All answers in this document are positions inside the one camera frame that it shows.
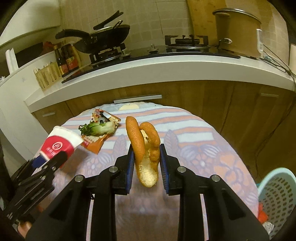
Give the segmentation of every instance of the silver drawer handle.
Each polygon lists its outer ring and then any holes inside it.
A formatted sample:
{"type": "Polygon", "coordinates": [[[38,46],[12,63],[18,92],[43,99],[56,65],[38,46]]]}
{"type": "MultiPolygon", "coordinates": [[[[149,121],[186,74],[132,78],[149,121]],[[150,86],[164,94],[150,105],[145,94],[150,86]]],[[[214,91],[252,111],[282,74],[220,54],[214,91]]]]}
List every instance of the silver drawer handle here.
{"type": "Polygon", "coordinates": [[[47,116],[50,116],[50,115],[55,115],[55,112],[46,113],[46,114],[42,115],[42,117],[47,117],[47,116]]]}
{"type": "Polygon", "coordinates": [[[162,99],[162,95],[148,95],[148,96],[139,96],[139,97],[131,97],[126,99],[114,100],[114,104],[125,103],[125,102],[134,102],[134,101],[143,101],[143,100],[153,100],[153,99],[162,99]]]}
{"type": "Polygon", "coordinates": [[[265,96],[265,97],[276,97],[278,98],[279,95],[274,95],[274,94],[266,94],[266,93],[260,93],[261,96],[265,96]]]}

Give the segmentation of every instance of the striped tablecloth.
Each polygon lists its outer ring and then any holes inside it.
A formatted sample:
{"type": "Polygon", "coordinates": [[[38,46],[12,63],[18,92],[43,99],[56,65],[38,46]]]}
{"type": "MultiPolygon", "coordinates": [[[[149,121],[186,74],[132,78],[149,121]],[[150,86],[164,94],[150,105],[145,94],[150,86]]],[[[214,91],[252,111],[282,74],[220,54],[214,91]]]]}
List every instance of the striped tablecloth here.
{"type": "MultiPolygon", "coordinates": [[[[89,123],[92,111],[85,111],[69,119],[63,126],[79,133],[78,126],[89,123]]],[[[43,201],[44,207],[75,175],[98,175],[113,165],[119,156],[127,154],[130,141],[126,133],[125,118],[130,115],[139,124],[144,121],[153,124],[161,143],[165,144],[167,154],[177,157],[181,165],[204,177],[213,174],[221,176],[257,216],[258,192],[255,182],[233,148],[204,120],[186,110],[159,105],[113,111],[112,114],[121,118],[115,134],[104,142],[98,155],[81,146],[75,151],[56,172],[53,181],[55,190],[43,201]]],[[[179,197],[165,194],[161,177],[154,187],[145,188],[134,173],[131,193],[128,196],[116,196],[118,240],[176,240],[178,212],[179,197]]]]}

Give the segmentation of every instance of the light blue plastic basket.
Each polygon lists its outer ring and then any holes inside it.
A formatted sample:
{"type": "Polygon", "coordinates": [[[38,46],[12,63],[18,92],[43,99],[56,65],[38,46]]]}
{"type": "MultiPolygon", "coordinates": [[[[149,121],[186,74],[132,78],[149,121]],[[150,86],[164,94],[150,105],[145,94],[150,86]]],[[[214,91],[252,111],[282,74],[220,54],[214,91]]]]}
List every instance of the light blue plastic basket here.
{"type": "Polygon", "coordinates": [[[269,238],[283,226],[296,205],[296,177],[287,168],[277,168],[268,173],[258,187],[259,202],[268,221],[274,225],[269,238]]]}

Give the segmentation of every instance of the black pan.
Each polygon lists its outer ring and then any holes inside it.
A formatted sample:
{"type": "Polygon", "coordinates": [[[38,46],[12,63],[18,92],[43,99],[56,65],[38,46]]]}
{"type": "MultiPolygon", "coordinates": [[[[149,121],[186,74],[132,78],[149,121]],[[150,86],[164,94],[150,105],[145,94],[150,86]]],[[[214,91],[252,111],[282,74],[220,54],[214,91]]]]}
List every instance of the black pan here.
{"type": "Polygon", "coordinates": [[[107,23],[121,16],[123,12],[117,11],[104,22],[93,27],[96,32],[89,34],[77,29],[63,29],[57,33],[55,38],[79,37],[81,40],[74,44],[74,47],[83,53],[96,54],[102,50],[118,47],[128,36],[130,26],[122,24],[122,20],[113,27],[104,27],[107,23]]]}

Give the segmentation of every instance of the red and white paper cup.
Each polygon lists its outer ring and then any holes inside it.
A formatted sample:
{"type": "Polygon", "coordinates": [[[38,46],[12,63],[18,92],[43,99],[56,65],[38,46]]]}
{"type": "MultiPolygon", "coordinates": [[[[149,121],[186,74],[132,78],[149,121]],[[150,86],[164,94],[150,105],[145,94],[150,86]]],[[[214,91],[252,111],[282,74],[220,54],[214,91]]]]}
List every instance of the red and white paper cup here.
{"type": "Polygon", "coordinates": [[[82,142],[81,136],[75,132],[61,126],[55,126],[43,143],[40,154],[46,161],[49,161],[60,151],[64,151],[69,159],[82,142]]]}

